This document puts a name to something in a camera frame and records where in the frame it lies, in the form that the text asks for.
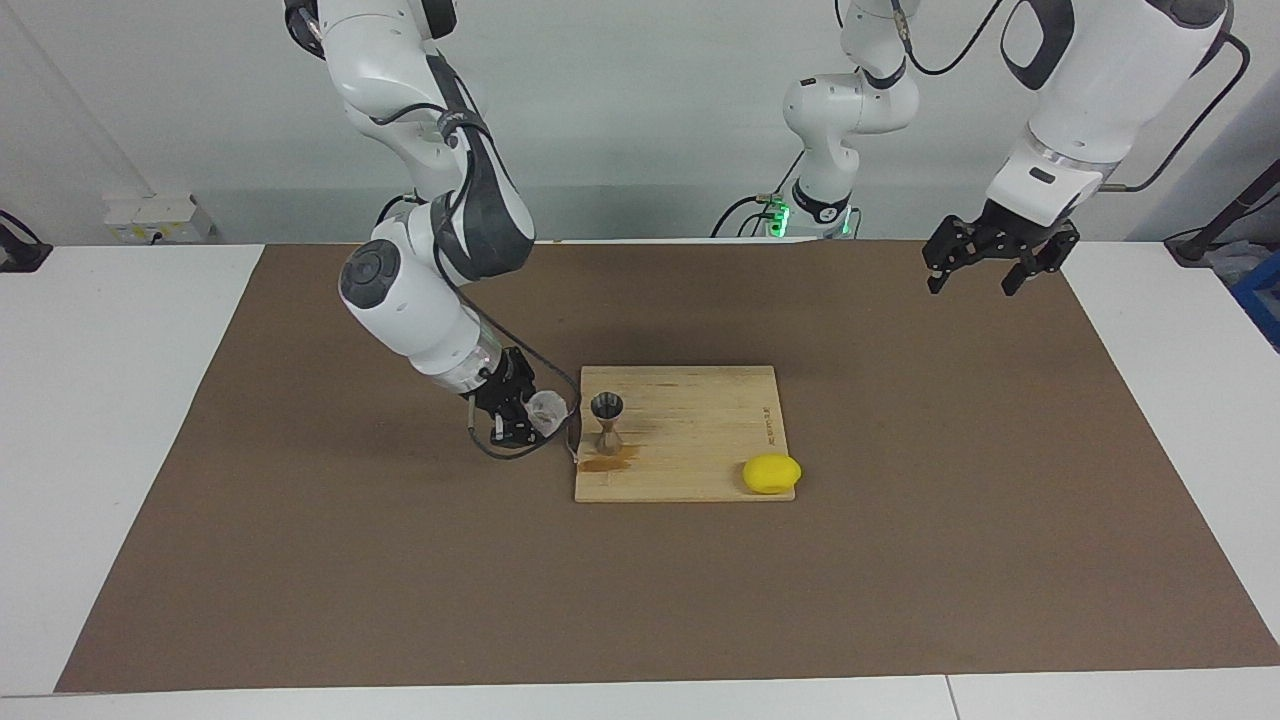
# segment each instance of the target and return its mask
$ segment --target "stain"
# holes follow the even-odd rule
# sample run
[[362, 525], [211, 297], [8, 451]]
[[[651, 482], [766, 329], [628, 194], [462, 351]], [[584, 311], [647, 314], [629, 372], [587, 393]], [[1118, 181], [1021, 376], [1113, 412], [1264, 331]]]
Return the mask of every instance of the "stain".
[[635, 460], [640, 454], [639, 445], [623, 445], [622, 450], [617, 455], [599, 455], [591, 457], [590, 460], [584, 460], [577, 464], [577, 469], [584, 473], [613, 473], [617, 470], [626, 470], [631, 466], [631, 460]]

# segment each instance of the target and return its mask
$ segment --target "wall outlet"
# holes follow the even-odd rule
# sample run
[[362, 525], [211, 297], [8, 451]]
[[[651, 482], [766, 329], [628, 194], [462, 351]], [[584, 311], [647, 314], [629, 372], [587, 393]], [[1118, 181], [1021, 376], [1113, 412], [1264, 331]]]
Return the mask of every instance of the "wall outlet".
[[129, 245], [209, 242], [216, 232], [209, 213], [188, 195], [108, 202], [106, 227]]

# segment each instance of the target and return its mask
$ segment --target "white wall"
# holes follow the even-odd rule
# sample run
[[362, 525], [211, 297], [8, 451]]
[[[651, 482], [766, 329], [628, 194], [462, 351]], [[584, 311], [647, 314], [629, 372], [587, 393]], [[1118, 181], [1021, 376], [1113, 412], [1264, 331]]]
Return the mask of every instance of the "white wall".
[[[1080, 0], [1082, 12], [1097, 1], [1114, 0]], [[0, 0], [0, 10], [6, 4], [146, 184], [195, 192], [228, 241], [358, 241], [384, 196], [407, 183], [393, 155], [347, 126], [324, 68], [288, 40], [275, 0]], [[772, 190], [799, 150], [781, 118], [787, 83], [849, 68], [822, 0], [460, 5], [460, 28], [443, 47], [484, 86], [488, 119], [543, 237], [705, 234], [730, 201]], [[924, 61], [950, 58], [986, 8], [925, 4], [913, 26]], [[1270, 46], [1280, 4], [1242, 0], [1238, 19], [1254, 72], [1171, 178], [1280, 68]], [[924, 237], [941, 215], [980, 209], [1034, 108], [1004, 68], [996, 29], [956, 72], [920, 79], [915, 124], [859, 140], [864, 237]], [[0, 204], [54, 242], [106, 242], [100, 197], [136, 182], [93, 159], [101, 149], [58, 117], [41, 90], [47, 77], [24, 77], [10, 35], [0, 36]], [[1233, 63], [1192, 82], [1117, 181], [1146, 177]], [[1079, 224], [1093, 238], [1128, 237], [1174, 184], [1100, 197]]]

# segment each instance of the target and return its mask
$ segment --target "cable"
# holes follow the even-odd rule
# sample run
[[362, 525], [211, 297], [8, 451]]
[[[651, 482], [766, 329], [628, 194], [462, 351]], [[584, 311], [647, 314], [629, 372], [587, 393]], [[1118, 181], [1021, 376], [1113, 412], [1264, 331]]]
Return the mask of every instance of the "cable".
[[374, 224], [375, 225], [383, 224], [383, 220], [390, 217], [392, 208], [399, 205], [401, 202], [413, 202], [416, 205], [426, 205], [426, 200], [419, 197], [416, 192], [413, 195], [397, 195], [396, 197], [388, 200], [387, 205], [383, 205], [383, 211], [378, 214], [378, 222]]
[[[480, 129], [481, 133], [484, 133], [488, 137], [488, 132], [485, 132], [484, 128], [480, 128], [479, 126], [472, 126], [472, 127], [476, 127], [476, 129]], [[457, 191], [457, 197], [449, 205], [449, 211], [445, 213], [444, 217], [440, 219], [439, 224], [435, 228], [433, 228], [433, 231], [434, 231], [434, 233], [435, 233], [436, 237], [444, 229], [444, 225], [447, 223], [449, 223], [449, 222], [453, 220], [454, 214], [457, 214], [458, 209], [462, 206], [462, 201], [466, 199], [467, 192], [471, 190], [471, 182], [472, 182], [474, 177], [475, 177], [475, 154], [474, 152], [467, 152], [467, 172], [466, 172], [466, 174], [462, 178], [462, 184], [460, 186], [460, 188]], [[575, 419], [580, 420], [580, 418], [579, 418], [579, 415], [580, 415], [579, 409], [582, 405], [582, 389], [577, 384], [577, 382], [573, 380], [572, 377], [570, 377], [568, 373], [566, 373], [558, 365], [556, 365], [554, 363], [552, 363], [550, 360], [548, 360], [541, 352], [538, 352], [538, 350], [535, 350], [527, 342], [525, 342], [518, 336], [516, 336], [515, 333], [512, 333], [502, 323], [499, 323], [498, 320], [495, 320], [493, 318], [493, 315], [488, 314], [483, 307], [480, 307], [470, 297], [467, 297], [466, 293], [463, 293], [462, 290], [458, 288], [458, 286], [453, 282], [453, 278], [449, 277], [449, 273], [445, 272], [445, 269], [444, 269], [444, 261], [440, 258], [440, 251], [442, 251], [440, 245], [436, 243], [434, 246], [434, 249], [433, 249], [431, 255], [433, 255], [433, 260], [435, 261], [435, 269], [436, 269], [436, 272], [440, 274], [442, 278], [444, 278], [444, 282], [445, 282], [445, 284], [449, 286], [449, 290], [452, 290], [458, 296], [458, 299], [467, 307], [470, 307], [476, 315], [479, 315], [484, 322], [489, 323], [489, 325], [493, 327], [495, 331], [498, 331], [502, 334], [504, 334], [508, 338], [511, 338], [512, 342], [515, 342], [516, 345], [518, 345], [531, 357], [534, 357], [535, 360], [538, 360], [539, 363], [541, 363], [543, 365], [545, 365], [548, 369], [550, 369], [553, 373], [556, 373], [556, 375], [558, 375], [562, 380], [564, 380], [564, 383], [568, 384], [568, 387], [572, 388], [572, 391], [573, 391], [573, 404], [572, 404], [572, 406], [568, 407], [568, 415], [564, 418], [564, 421], [562, 421], [559, 424], [559, 427], [556, 428], [554, 432], [552, 432], [552, 434], [547, 436], [545, 438], [543, 438], [538, 443], [535, 443], [535, 445], [532, 445], [532, 446], [530, 446], [530, 447], [527, 447], [525, 450], [521, 450], [520, 452], [513, 452], [513, 454], [495, 452], [495, 451], [493, 451], [492, 448], [489, 448], [488, 446], [484, 445], [484, 442], [480, 439], [480, 437], [476, 434], [476, 430], [475, 430], [475, 396], [472, 396], [470, 398], [470, 410], [468, 410], [468, 416], [467, 416], [467, 434], [471, 437], [471, 442], [477, 448], [480, 448], [481, 452], [484, 452], [485, 455], [488, 455], [489, 457], [492, 457], [494, 460], [504, 460], [506, 461], [506, 460], [520, 460], [521, 457], [527, 457], [529, 455], [532, 455], [534, 452], [538, 452], [543, 447], [547, 447], [548, 445], [550, 445], [552, 442], [554, 442], [556, 438], [558, 438], [561, 436], [561, 433], [563, 433], [564, 429]]]
[[396, 120], [403, 118], [404, 115], [407, 115], [407, 114], [410, 114], [410, 113], [412, 113], [415, 110], [431, 110], [431, 111], [439, 113], [442, 115], [449, 111], [448, 109], [442, 108], [442, 106], [436, 105], [435, 102], [415, 102], [412, 105], [406, 105], [406, 106], [401, 108], [399, 110], [396, 110], [394, 113], [392, 113], [390, 115], [387, 115], [385, 118], [374, 118], [374, 117], [370, 117], [369, 119], [374, 120], [375, 126], [389, 126], [389, 124], [394, 123]]
[[[756, 220], [755, 227], [759, 228], [760, 227], [759, 220], [767, 220], [769, 218], [771, 215], [768, 213], [756, 213], [755, 215], [748, 217], [745, 220], [742, 220], [742, 227], [737, 228], [737, 237], [742, 237], [742, 233], [746, 232], [746, 223]], [[755, 237], [755, 231], [751, 231], [751, 237]]]
[[782, 179], [778, 182], [778, 187], [773, 188], [773, 195], [782, 192], [782, 186], [787, 184], [787, 181], [791, 179], [791, 173], [796, 172], [796, 167], [800, 165], [801, 158], [804, 158], [804, 150], [796, 152], [796, 159], [792, 160], [791, 167], [787, 168], [787, 174], [782, 176]]
[[858, 213], [858, 224], [854, 225], [854, 234], [849, 240], [858, 240], [858, 231], [863, 229], [863, 209], [850, 208], [850, 213]]
[[[476, 104], [476, 99], [471, 95], [471, 88], [467, 87], [467, 81], [462, 79], [462, 76], [460, 76], [460, 74], [454, 74], [454, 78], [458, 81], [458, 87], [461, 87], [462, 92], [466, 94], [467, 102], [471, 104], [471, 110], [479, 115], [480, 114], [480, 105]], [[497, 143], [497, 141], [494, 141], [493, 136], [489, 135], [489, 129], [485, 128], [485, 127], [480, 127], [480, 126], [470, 124], [470, 123], [467, 123], [463, 127], [474, 127], [477, 131], [480, 131], [480, 135], [483, 135], [486, 138], [489, 138], [489, 145], [493, 146], [493, 155], [494, 155], [494, 158], [498, 159], [498, 167], [502, 168], [503, 174], [507, 176], [507, 181], [509, 181], [511, 186], [515, 187], [516, 186], [516, 181], [511, 179], [511, 172], [507, 170], [507, 163], [502, 159], [502, 151], [498, 150], [498, 143]]]
[[1240, 78], [1243, 78], [1244, 73], [1249, 69], [1249, 63], [1252, 59], [1252, 54], [1249, 53], [1249, 46], [1245, 45], [1243, 40], [1235, 37], [1231, 33], [1226, 33], [1226, 42], [1240, 53], [1240, 67], [1235, 70], [1235, 74], [1222, 87], [1222, 90], [1217, 94], [1217, 96], [1215, 96], [1213, 100], [1211, 100], [1210, 104], [1204, 108], [1204, 110], [1199, 114], [1199, 117], [1196, 118], [1196, 122], [1192, 123], [1192, 127], [1187, 128], [1187, 132], [1183, 133], [1183, 137], [1181, 140], [1178, 141], [1178, 145], [1175, 145], [1174, 149], [1169, 151], [1169, 155], [1165, 156], [1165, 161], [1161, 163], [1160, 167], [1156, 168], [1156, 172], [1152, 173], [1151, 177], [1147, 178], [1142, 184], [1129, 186], [1129, 184], [1108, 183], [1098, 188], [1098, 192], [1142, 192], [1148, 187], [1151, 187], [1152, 183], [1155, 183], [1157, 179], [1160, 179], [1160, 176], [1162, 176], [1165, 173], [1165, 169], [1169, 168], [1169, 165], [1174, 161], [1174, 158], [1176, 158], [1178, 154], [1181, 152], [1183, 146], [1187, 145], [1187, 141], [1192, 138], [1192, 136], [1196, 133], [1197, 129], [1199, 129], [1204, 119], [1210, 117], [1210, 114], [1222, 102], [1222, 100], [1225, 100], [1226, 96], [1231, 94], [1236, 83], [1240, 82]]
[[13, 224], [13, 227], [27, 233], [27, 236], [31, 237], [31, 240], [36, 241], [36, 245], [45, 245], [45, 242], [40, 240], [40, 236], [37, 236], [29, 227], [27, 227], [27, 223], [19, 220], [18, 218], [14, 218], [6, 210], [0, 210], [0, 218], [9, 220], [9, 223]]
[[973, 50], [973, 46], [978, 42], [978, 38], [982, 37], [983, 32], [986, 32], [987, 26], [991, 24], [991, 19], [996, 17], [996, 12], [1000, 10], [1000, 6], [1005, 3], [1005, 0], [996, 0], [996, 3], [991, 6], [991, 9], [987, 10], [987, 17], [984, 17], [982, 19], [982, 23], [978, 24], [978, 29], [975, 29], [973, 32], [973, 36], [969, 37], [969, 42], [965, 44], [964, 50], [961, 50], [960, 54], [956, 55], [955, 59], [947, 63], [945, 67], [934, 70], [931, 68], [925, 68], [924, 65], [920, 64], [920, 60], [915, 58], [915, 47], [911, 45], [911, 28], [906, 24], [906, 13], [902, 12], [902, 3], [901, 0], [891, 0], [891, 1], [893, 4], [893, 20], [895, 23], [897, 23], [897, 35], [899, 37], [902, 38], [902, 49], [906, 50], [906, 56], [911, 60], [911, 64], [915, 65], [915, 69], [919, 70], [922, 74], [934, 76], [934, 77], [950, 73], [956, 68], [956, 65], [960, 64], [961, 60], [965, 59], [966, 55], [969, 55], [969, 51]]
[[724, 222], [728, 220], [728, 217], [732, 215], [735, 210], [737, 210], [739, 208], [741, 208], [744, 205], [750, 205], [751, 202], [759, 202], [759, 201], [760, 201], [759, 196], [748, 195], [746, 197], [744, 197], [744, 199], [739, 200], [737, 202], [730, 205], [728, 210], [724, 210], [724, 214], [721, 215], [721, 219], [716, 220], [716, 228], [712, 229], [712, 234], [709, 237], [716, 237], [717, 234], [719, 234], [719, 229], [722, 227], [724, 227]]
[[[1240, 215], [1239, 218], [1236, 218], [1235, 220], [1233, 220], [1231, 224], [1235, 224], [1235, 223], [1243, 220], [1244, 218], [1248, 218], [1249, 215], [1261, 213], [1262, 210], [1265, 210], [1267, 208], [1267, 205], [1271, 205], [1276, 200], [1280, 200], [1280, 192], [1276, 192], [1270, 199], [1267, 199], [1265, 202], [1260, 202], [1260, 204], [1254, 205], [1253, 208], [1249, 209], [1248, 213], [1244, 213], [1243, 215]], [[1202, 229], [1204, 229], [1207, 227], [1208, 225], [1201, 225], [1198, 228], [1192, 228], [1189, 231], [1183, 231], [1183, 232], [1179, 232], [1179, 233], [1174, 233], [1174, 234], [1166, 237], [1165, 240], [1161, 240], [1160, 242], [1169, 242], [1170, 240], [1178, 240], [1179, 237], [1183, 237], [1184, 234], [1197, 233], [1197, 232], [1201, 232]]]

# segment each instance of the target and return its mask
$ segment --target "black cable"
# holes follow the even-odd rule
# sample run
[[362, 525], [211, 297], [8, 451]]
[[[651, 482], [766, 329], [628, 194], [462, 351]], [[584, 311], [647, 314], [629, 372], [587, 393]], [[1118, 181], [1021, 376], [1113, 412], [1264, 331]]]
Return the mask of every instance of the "black cable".
[[[476, 114], [479, 114], [480, 113], [480, 105], [476, 104], [476, 99], [471, 95], [471, 88], [467, 87], [467, 81], [462, 79], [462, 76], [454, 76], [454, 77], [458, 81], [458, 87], [461, 87], [462, 92], [466, 94], [467, 102], [471, 104], [471, 110], [475, 111]], [[470, 127], [476, 128], [477, 131], [480, 131], [480, 135], [483, 135], [486, 138], [489, 138], [489, 145], [493, 146], [493, 155], [494, 155], [494, 158], [498, 159], [498, 167], [502, 168], [503, 174], [507, 176], [507, 181], [509, 181], [511, 184], [512, 184], [512, 187], [515, 187], [516, 186], [516, 181], [511, 179], [511, 172], [507, 170], [507, 163], [502, 159], [502, 151], [498, 150], [498, 143], [493, 140], [493, 136], [489, 135], [489, 129], [484, 128], [484, 127], [480, 127], [480, 126], [476, 126], [476, 124], [471, 124]]]
[[987, 26], [991, 24], [991, 19], [996, 17], [996, 12], [1000, 10], [1000, 6], [1004, 3], [1005, 0], [996, 0], [996, 3], [991, 6], [991, 9], [987, 10], [987, 17], [982, 19], [982, 23], [978, 26], [978, 29], [975, 29], [973, 32], [973, 36], [969, 37], [969, 42], [965, 44], [964, 50], [961, 50], [960, 54], [956, 55], [956, 58], [950, 63], [947, 63], [945, 67], [934, 70], [931, 68], [925, 68], [924, 65], [920, 64], [920, 60], [915, 58], [915, 47], [911, 45], [911, 29], [906, 24], [906, 13], [902, 12], [902, 4], [900, 0], [892, 0], [893, 13], [900, 19], [899, 36], [902, 38], [902, 49], [906, 50], [906, 56], [911, 60], [911, 64], [915, 65], [915, 69], [919, 70], [922, 74], [934, 76], [934, 77], [950, 73], [956, 68], [956, 65], [960, 64], [961, 60], [965, 59], [966, 55], [969, 55], [969, 51], [973, 50], [974, 45], [977, 45], [978, 38], [982, 37], [983, 32], [986, 32]]
[[1213, 215], [1213, 219], [1196, 237], [1176, 247], [1172, 247], [1172, 242], [1165, 245], [1170, 246], [1180, 265], [1194, 264], [1204, 256], [1204, 251], [1210, 245], [1213, 245], [1229, 227], [1248, 213], [1251, 208], [1261, 202], [1277, 184], [1280, 184], [1280, 159], [1271, 163], [1267, 169], [1253, 178], [1253, 182], [1236, 195], [1235, 200], [1226, 208], [1222, 208], [1217, 215]]
[[383, 220], [385, 220], [387, 218], [390, 217], [392, 208], [399, 205], [401, 202], [413, 202], [413, 204], [417, 204], [417, 205], [426, 205], [426, 201], [422, 200], [421, 197], [419, 197], [417, 193], [413, 193], [413, 195], [397, 195], [396, 197], [392, 197], [390, 200], [388, 200], [387, 205], [383, 205], [383, 211], [378, 214], [378, 222], [374, 223], [374, 224], [375, 225], [383, 224]]
[[[745, 220], [742, 220], [742, 227], [737, 228], [737, 237], [742, 237], [742, 233], [746, 232], [746, 223], [756, 220], [755, 227], [759, 228], [760, 227], [759, 220], [767, 220], [771, 217], [772, 215], [769, 215], [768, 213], [756, 213], [755, 215], [748, 217]], [[755, 237], [755, 231], [751, 231], [751, 237]]]
[[[773, 195], [778, 195], [780, 192], [782, 192], [782, 187], [787, 184], [788, 179], [791, 179], [791, 173], [796, 172], [796, 167], [800, 165], [800, 159], [801, 158], [804, 158], [804, 150], [801, 150], [800, 152], [796, 152], [796, 159], [791, 161], [791, 167], [787, 168], [787, 173], [785, 176], [782, 176], [781, 181], [778, 181], [778, 187], [773, 188]], [[751, 228], [751, 237], [755, 237], [755, 233], [758, 233], [758, 232], [760, 232], [760, 222], [759, 220], [756, 220], [755, 227]]]
[[45, 245], [45, 242], [42, 240], [40, 240], [40, 236], [37, 236], [35, 233], [35, 231], [32, 231], [29, 227], [27, 227], [27, 223], [19, 220], [18, 218], [14, 218], [12, 214], [9, 214], [9, 211], [0, 210], [0, 218], [4, 218], [6, 220], [9, 220], [9, 223], [13, 224], [13, 227], [15, 227], [15, 228], [20, 229], [22, 232], [27, 233], [27, 236], [31, 237], [31, 240], [36, 241], [36, 245]]
[[396, 110], [394, 113], [392, 113], [390, 115], [387, 115], [385, 118], [372, 118], [371, 117], [369, 119], [374, 120], [375, 126], [389, 126], [389, 124], [394, 123], [396, 120], [403, 118], [404, 115], [407, 115], [407, 114], [410, 114], [410, 113], [412, 113], [415, 110], [433, 110], [433, 111], [439, 113], [442, 115], [445, 114], [445, 113], [448, 113], [448, 109], [442, 108], [442, 106], [436, 105], [435, 102], [415, 102], [412, 105], [406, 105], [406, 106], [401, 108], [399, 110]]
[[712, 229], [712, 234], [709, 237], [716, 237], [717, 234], [719, 234], [719, 229], [724, 227], [724, 222], [728, 220], [730, 215], [732, 215], [735, 210], [737, 210], [744, 205], [750, 205], [751, 202], [759, 202], [759, 199], [755, 195], [748, 195], [746, 197], [730, 205], [728, 210], [724, 210], [724, 214], [721, 215], [721, 219], [716, 220], [716, 228]]
[[[479, 128], [477, 127], [477, 129], [480, 129], [481, 132], [484, 132], [484, 128]], [[458, 209], [462, 206], [462, 201], [466, 199], [467, 192], [471, 190], [471, 182], [472, 182], [474, 176], [475, 176], [475, 155], [472, 152], [467, 152], [467, 172], [466, 172], [466, 174], [462, 178], [462, 184], [461, 184], [461, 187], [457, 191], [456, 200], [449, 205], [449, 211], [444, 214], [444, 217], [440, 219], [440, 223], [434, 228], [436, 237], [439, 237], [440, 232], [444, 229], [444, 225], [447, 223], [449, 223], [449, 222], [453, 220], [454, 214], [457, 214]], [[475, 443], [475, 446], [477, 448], [480, 448], [481, 452], [484, 452], [489, 457], [493, 457], [494, 460], [520, 460], [521, 457], [527, 457], [529, 455], [532, 455], [534, 452], [538, 452], [539, 450], [541, 450], [541, 448], [547, 447], [548, 445], [550, 445], [556, 438], [558, 438], [561, 436], [561, 433], [564, 432], [564, 429], [576, 418], [579, 418], [579, 409], [582, 405], [582, 389], [577, 384], [577, 382], [572, 377], [570, 377], [568, 373], [566, 373], [558, 365], [556, 365], [554, 363], [552, 363], [550, 360], [548, 360], [541, 352], [538, 352], [538, 350], [535, 350], [527, 342], [525, 342], [518, 336], [516, 336], [515, 333], [512, 333], [502, 323], [499, 323], [498, 320], [495, 320], [493, 318], [493, 315], [488, 314], [483, 307], [480, 307], [470, 297], [467, 297], [466, 293], [463, 293], [462, 290], [458, 288], [457, 283], [453, 282], [453, 278], [449, 277], [449, 273], [444, 269], [444, 261], [440, 258], [440, 251], [442, 251], [440, 250], [440, 245], [436, 243], [435, 247], [434, 247], [434, 250], [433, 250], [433, 260], [435, 261], [435, 269], [436, 269], [436, 272], [440, 274], [442, 278], [444, 278], [444, 282], [445, 282], [445, 284], [449, 286], [449, 290], [452, 290], [458, 296], [458, 299], [467, 307], [470, 307], [472, 311], [475, 311], [475, 314], [479, 315], [484, 322], [486, 322], [492, 328], [494, 328], [495, 331], [498, 331], [502, 334], [504, 334], [508, 338], [511, 338], [511, 341], [515, 342], [516, 345], [518, 345], [525, 352], [527, 352], [535, 360], [538, 360], [539, 363], [541, 363], [543, 365], [545, 365], [548, 369], [550, 369], [553, 373], [556, 373], [573, 391], [573, 404], [572, 404], [572, 406], [568, 407], [568, 415], [564, 418], [564, 421], [562, 421], [559, 424], [559, 427], [556, 428], [554, 432], [552, 432], [552, 434], [547, 436], [545, 438], [543, 438], [538, 443], [535, 443], [535, 445], [532, 445], [532, 446], [530, 446], [530, 447], [527, 447], [525, 450], [521, 450], [520, 452], [515, 452], [515, 454], [495, 452], [495, 451], [493, 451], [492, 448], [489, 448], [488, 446], [484, 445], [484, 442], [480, 439], [480, 437], [475, 432], [475, 405], [474, 405], [475, 401], [472, 398], [472, 401], [471, 401], [472, 405], [471, 405], [471, 409], [468, 411], [470, 415], [468, 415], [468, 419], [467, 419], [467, 434], [471, 437], [471, 442]]]
[[863, 229], [863, 209], [861, 208], [850, 208], [849, 211], [850, 213], [858, 213], [858, 224], [854, 225], [854, 236], [850, 238], [850, 240], [858, 240], [858, 231]]
[[1226, 42], [1240, 53], [1239, 69], [1235, 70], [1235, 74], [1231, 77], [1231, 79], [1222, 87], [1222, 90], [1217, 94], [1217, 96], [1215, 96], [1213, 100], [1210, 101], [1210, 104], [1204, 108], [1204, 110], [1199, 114], [1199, 117], [1196, 118], [1196, 122], [1192, 123], [1192, 127], [1187, 128], [1187, 132], [1183, 133], [1183, 137], [1181, 140], [1178, 141], [1178, 145], [1175, 145], [1174, 149], [1169, 151], [1169, 155], [1165, 156], [1165, 161], [1161, 163], [1160, 167], [1156, 168], [1156, 172], [1152, 173], [1151, 177], [1147, 178], [1146, 182], [1143, 182], [1142, 184], [1135, 184], [1135, 186], [1103, 184], [1098, 190], [1098, 192], [1142, 192], [1148, 187], [1151, 187], [1152, 183], [1155, 183], [1157, 179], [1160, 179], [1160, 176], [1165, 173], [1165, 169], [1169, 168], [1169, 165], [1174, 161], [1174, 158], [1178, 158], [1178, 154], [1181, 152], [1183, 146], [1187, 145], [1187, 141], [1192, 138], [1192, 135], [1194, 135], [1196, 131], [1199, 129], [1204, 119], [1210, 117], [1210, 114], [1222, 102], [1222, 100], [1225, 100], [1226, 96], [1231, 94], [1231, 90], [1234, 90], [1236, 83], [1240, 82], [1240, 78], [1244, 77], [1245, 70], [1249, 69], [1249, 61], [1252, 58], [1249, 53], [1249, 46], [1245, 45], [1243, 40], [1235, 37], [1231, 33], [1226, 33]]
[[[1265, 210], [1267, 208], [1267, 205], [1271, 205], [1276, 200], [1280, 200], [1280, 192], [1276, 192], [1275, 195], [1272, 195], [1271, 197], [1268, 197], [1265, 202], [1260, 202], [1260, 204], [1254, 205], [1253, 208], [1249, 209], [1248, 213], [1244, 213], [1243, 215], [1240, 215], [1239, 218], [1236, 218], [1235, 220], [1233, 220], [1231, 224], [1235, 224], [1235, 223], [1243, 220], [1244, 218], [1248, 218], [1249, 215], [1254, 215], [1257, 213], [1261, 213], [1262, 210]], [[1180, 233], [1174, 233], [1174, 234], [1166, 237], [1165, 240], [1161, 240], [1160, 242], [1169, 242], [1170, 240], [1178, 240], [1179, 237], [1183, 237], [1184, 234], [1197, 233], [1197, 232], [1201, 232], [1202, 229], [1204, 229], [1207, 227], [1208, 225], [1201, 225], [1198, 228], [1192, 228], [1189, 231], [1183, 231]]]

